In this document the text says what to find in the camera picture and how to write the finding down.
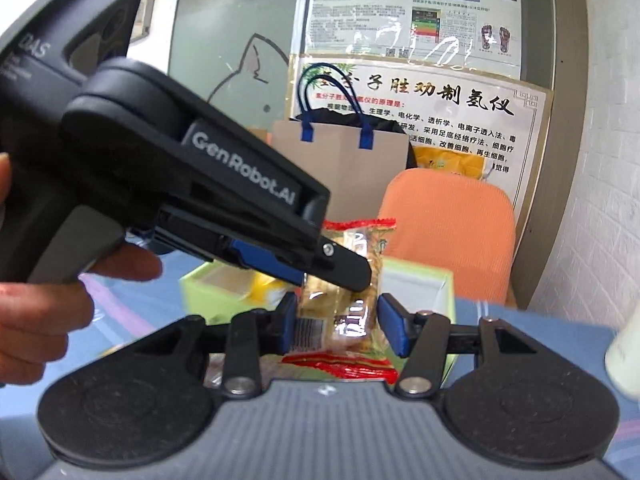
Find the orange chair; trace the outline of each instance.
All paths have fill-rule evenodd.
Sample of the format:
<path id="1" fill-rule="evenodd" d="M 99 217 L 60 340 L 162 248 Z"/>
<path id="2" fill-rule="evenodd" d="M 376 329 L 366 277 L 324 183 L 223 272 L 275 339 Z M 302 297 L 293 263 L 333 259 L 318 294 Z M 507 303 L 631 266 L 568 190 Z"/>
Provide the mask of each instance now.
<path id="1" fill-rule="evenodd" d="M 395 218 L 385 254 L 453 271 L 457 297 L 504 304 L 515 244 L 511 202 L 491 184 L 406 170 L 386 188 L 379 218 Z"/>

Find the barcode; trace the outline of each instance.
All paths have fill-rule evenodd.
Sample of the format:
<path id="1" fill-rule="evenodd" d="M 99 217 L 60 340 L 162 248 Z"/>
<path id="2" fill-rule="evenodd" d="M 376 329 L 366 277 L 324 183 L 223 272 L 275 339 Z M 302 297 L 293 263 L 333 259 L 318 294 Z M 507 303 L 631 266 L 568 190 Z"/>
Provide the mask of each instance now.
<path id="1" fill-rule="evenodd" d="M 293 351 L 317 351 L 322 348 L 324 319 L 301 317 L 296 321 L 296 333 L 293 339 Z"/>

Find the white bottle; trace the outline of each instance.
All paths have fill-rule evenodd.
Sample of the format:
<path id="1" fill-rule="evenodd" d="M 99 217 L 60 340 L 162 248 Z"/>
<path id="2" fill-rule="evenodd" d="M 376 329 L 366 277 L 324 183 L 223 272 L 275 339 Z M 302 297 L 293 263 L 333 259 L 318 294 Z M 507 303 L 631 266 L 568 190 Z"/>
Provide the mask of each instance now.
<path id="1" fill-rule="evenodd" d="M 640 399 L 640 304 L 604 357 L 609 379 L 625 397 Z"/>

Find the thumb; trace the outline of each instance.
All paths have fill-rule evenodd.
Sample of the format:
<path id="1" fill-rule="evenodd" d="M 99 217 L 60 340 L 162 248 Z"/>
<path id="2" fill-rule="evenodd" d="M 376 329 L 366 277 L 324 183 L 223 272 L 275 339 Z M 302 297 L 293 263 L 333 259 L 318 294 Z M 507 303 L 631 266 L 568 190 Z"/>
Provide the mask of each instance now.
<path id="1" fill-rule="evenodd" d="M 6 200 L 11 187 L 11 162 L 8 153 L 0 153 L 0 203 Z"/>

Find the finger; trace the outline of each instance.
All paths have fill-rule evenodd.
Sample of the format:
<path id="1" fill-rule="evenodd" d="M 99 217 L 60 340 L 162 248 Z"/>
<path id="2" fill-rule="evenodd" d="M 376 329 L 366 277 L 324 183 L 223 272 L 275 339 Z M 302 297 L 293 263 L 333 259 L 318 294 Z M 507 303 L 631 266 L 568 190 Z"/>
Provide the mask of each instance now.
<path id="1" fill-rule="evenodd" d="M 94 302 L 81 282 L 70 285 L 0 283 L 0 325 L 43 335 L 64 335 L 94 318 Z"/>
<path id="2" fill-rule="evenodd" d="M 37 383 L 44 375 L 44 365 L 35 365 L 15 359 L 11 356 L 0 354 L 0 382 L 6 384 Z"/>
<path id="3" fill-rule="evenodd" d="M 7 153 L 0 153 L 0 203 L 6 200 L 11 187 L 11 162 Z"/>
<path id="4" fill-rule="evenodd" d="M 0 326 L 0 354 L 30 364 L 52 363 L 62 359 L 68 348 L 65 335 L 37 335 Z"/>
<path id="5" fill-rule="evenodd" d="M 99 260 L 90 272 L 132 282 L 148 282 L 160 277 L 162 262 L 142 247 L 122 244 L 114 253 Z"/>

